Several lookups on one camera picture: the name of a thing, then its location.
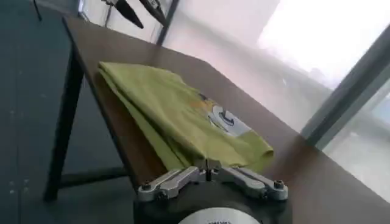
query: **metal bracket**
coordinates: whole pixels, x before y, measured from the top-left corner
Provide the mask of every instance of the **metal bracket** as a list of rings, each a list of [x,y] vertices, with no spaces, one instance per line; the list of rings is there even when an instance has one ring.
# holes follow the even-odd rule
[[[272,181],[247,168],[226,167],[221,166],[219,162],[206,160],[200,163],[199,167],[171,170],[153,182],[142,185],[138,188],[138,199],[147,202],[158,198],[174,198],[188,183],[204,181],[235,183],[245,194],[253,198],[275,201],[284,201],[288,198],[288,188],[282,181]]]

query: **white label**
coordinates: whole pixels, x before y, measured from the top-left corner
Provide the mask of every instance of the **white label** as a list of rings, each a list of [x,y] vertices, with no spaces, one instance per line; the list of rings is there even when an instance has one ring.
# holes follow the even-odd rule
[[[192,213],[179,224],[260,224],[252,216],[232,208],[208,208]]]

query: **screw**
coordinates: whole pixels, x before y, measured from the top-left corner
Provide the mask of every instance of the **screw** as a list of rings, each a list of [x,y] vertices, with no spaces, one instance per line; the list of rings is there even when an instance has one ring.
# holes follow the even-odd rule
[[[168,196],[166,195],[165,192],[161,191],[161,192],[159,192],[157,194],[157,199],[159,199],[159,200],[166,200],[166,199],[168,199]]]
[[[276,189],[283,189],[285,187],[285,184],[281,180],[274,181],[274,188]]]
[[[142,190],[147,191],[147,190],[150,190],[152,188],[152,186],[151,186],[151,184],[149,184],[149,182],[145,182],[142,184],[141,188],[142,188]]]

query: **bright light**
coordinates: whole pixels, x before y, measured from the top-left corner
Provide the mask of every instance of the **bright light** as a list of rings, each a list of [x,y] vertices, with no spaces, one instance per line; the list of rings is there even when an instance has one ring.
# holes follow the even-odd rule
[[[389,25],[389,9],[389,0],[281,0],[258,45],[333,89]]]

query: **brown tabletop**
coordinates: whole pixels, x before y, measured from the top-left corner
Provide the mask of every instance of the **brown tabletop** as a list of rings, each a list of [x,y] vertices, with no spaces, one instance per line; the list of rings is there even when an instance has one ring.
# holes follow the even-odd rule
[[[274,148],[263,175],[289,187],[293,223],[390,223],[390,204],[202,60],[75,18],[65,19],[75,56],[135,186],[166,172],[124,105],[98,74],[99,61],[168,69],[251,126]]]

